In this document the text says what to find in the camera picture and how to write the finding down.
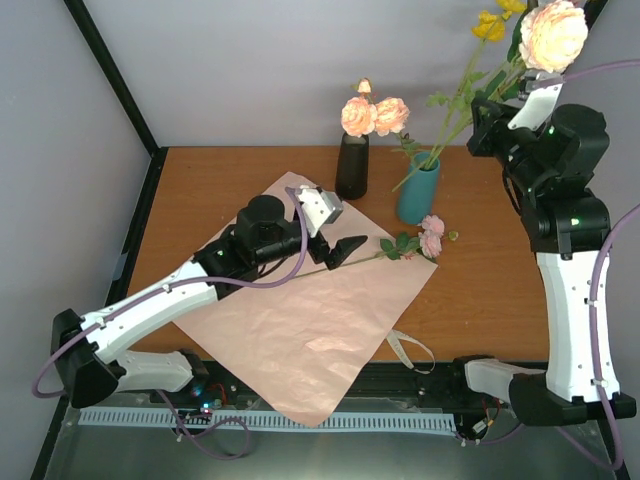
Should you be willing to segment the pink bouquet wrapping paper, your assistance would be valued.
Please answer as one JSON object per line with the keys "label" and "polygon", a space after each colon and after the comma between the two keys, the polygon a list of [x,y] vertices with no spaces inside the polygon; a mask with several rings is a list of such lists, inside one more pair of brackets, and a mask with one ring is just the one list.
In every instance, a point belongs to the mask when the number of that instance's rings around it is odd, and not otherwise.
{"label": "pink bouquet wrapping paper", "polygon": [[383,343],[405,372],[434,367],[408,358],[396,323],[436,264],[420,254],[378,257],[388,233],[350,204],[322,233],[329,243],[357,235],[368,240],[335,270],[307,259],[282,286],[243,288],[174,322],[275,410],[309,427],[333,413]]}

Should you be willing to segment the yellow artificial flower stem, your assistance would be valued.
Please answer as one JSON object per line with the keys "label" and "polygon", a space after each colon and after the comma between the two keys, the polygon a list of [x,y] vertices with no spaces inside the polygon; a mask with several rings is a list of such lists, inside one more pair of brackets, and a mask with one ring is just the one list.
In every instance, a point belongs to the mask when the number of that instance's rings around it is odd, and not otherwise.
{"label": "yellow artificial flower stem", "polygon": [[[515,84],[524,73],[517,45],[519,27],[526,11],[524,1],[499,1],[494,13],[487,10],[479,13],[477,24],[471,28],[476,46],[455,91],[436,92],[428,97],[427,105],[445,107],[446,116],[429,156],[418,163],[421,169],[431,169],[444,148],[472,124],[473,100],[502,102],[515,94]],[[481,71],[480,60],[486,48],[500,43],[507,46],[505,59],[490,70]]]}

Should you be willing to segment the large cream rose stem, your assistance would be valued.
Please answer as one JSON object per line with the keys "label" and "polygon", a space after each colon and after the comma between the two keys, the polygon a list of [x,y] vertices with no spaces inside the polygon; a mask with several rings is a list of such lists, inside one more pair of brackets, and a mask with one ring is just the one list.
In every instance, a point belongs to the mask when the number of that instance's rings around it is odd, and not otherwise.
{"label": "large cream rose stem", "polygon": [[[398,150],[412,170],[430,169],[438,155],[472,123],[474,99],[497,102],[517,96],[517,85],[529,72],[561,74],[581,53],[588,36],[584,10],[573,1],[547,1],[540,6],[525,1],[499,1],[497,10],[483,10],[471,28],[476,46],[462,71],[456,90],[437,91],[426,105],[446,109],[435,144],[426,149],[402,131]],[[478,63],[490,44],[509,45],[506,57],[489,71]]]}

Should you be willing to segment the peach rose stem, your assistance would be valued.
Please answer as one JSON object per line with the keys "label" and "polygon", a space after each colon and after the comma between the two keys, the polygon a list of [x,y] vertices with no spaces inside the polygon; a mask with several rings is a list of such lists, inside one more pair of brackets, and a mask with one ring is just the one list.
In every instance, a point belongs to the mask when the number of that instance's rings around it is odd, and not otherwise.
{"label": "peach rose stem", "polygon": [[340,114],[343,131],[354,138],[372,133],[379,137],[393,135],[399,142],[397,151],[413,162],[424,149],[406,130],[410,109],[405,102],[398,97],[376,101],[368,78],[359,79],[352,88],[356,95],[346,101]]}

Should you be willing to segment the artificial flower bunch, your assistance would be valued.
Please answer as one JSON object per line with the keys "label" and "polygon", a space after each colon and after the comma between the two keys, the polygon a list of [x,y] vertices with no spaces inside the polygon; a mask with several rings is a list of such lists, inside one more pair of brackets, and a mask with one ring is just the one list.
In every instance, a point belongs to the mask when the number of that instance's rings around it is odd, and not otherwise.
{"label": "artificial flower bunch", "polygon": [[369,261],[387,259],[391,261],[411,260],[422,257],[436,264],[446,242],[455,242],[459,232],[450,230],[437,215],[426,215],[418,224],[420,231],[414,236],[406,232],[394,239],[383,238],[379,241],[379,250],[369,257],[344,263],[344,266],[357,265]]}

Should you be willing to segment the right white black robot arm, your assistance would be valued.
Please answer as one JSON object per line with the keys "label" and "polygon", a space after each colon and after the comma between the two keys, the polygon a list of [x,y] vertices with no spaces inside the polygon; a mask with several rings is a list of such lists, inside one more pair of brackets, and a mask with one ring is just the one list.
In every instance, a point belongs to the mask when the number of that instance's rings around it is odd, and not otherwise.
{"label": "right white black robot arm", "polygon": [[475,157],[494,157],[528,235],[546,295],[546,370],[487,356],[463,359],[469,390],[502,400],[527,426],[632,418],[611,362],[606,312],[605,204],[589,189],[610,144],[604,116],[587,106],[557,107],[539,126],[518,124],[520,109],[477,98],[471,104]]}

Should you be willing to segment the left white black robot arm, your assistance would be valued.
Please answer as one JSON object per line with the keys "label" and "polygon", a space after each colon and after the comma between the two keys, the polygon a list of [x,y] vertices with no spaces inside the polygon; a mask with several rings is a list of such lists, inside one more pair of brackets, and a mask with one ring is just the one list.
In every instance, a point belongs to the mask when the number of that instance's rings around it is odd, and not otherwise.
{"label": "left white black robot arm", "polygon": [[135,352],[132,345],[173,320],[249,287],[267,288],[263,277],[291,257],[329,270],[340,267],[367,241],[344,237],[329,244],[321,233],[343,212],[332,192],[299,187],[287,191],[291,218],[272,195],[252,198],[234,223],[174,272],[111,306],[83,315],[72,309],[53,320],[51,355],[72,407],[94,406],[114,393],[161,390],[186,402],[201,400],[209,372],[197,354]]}

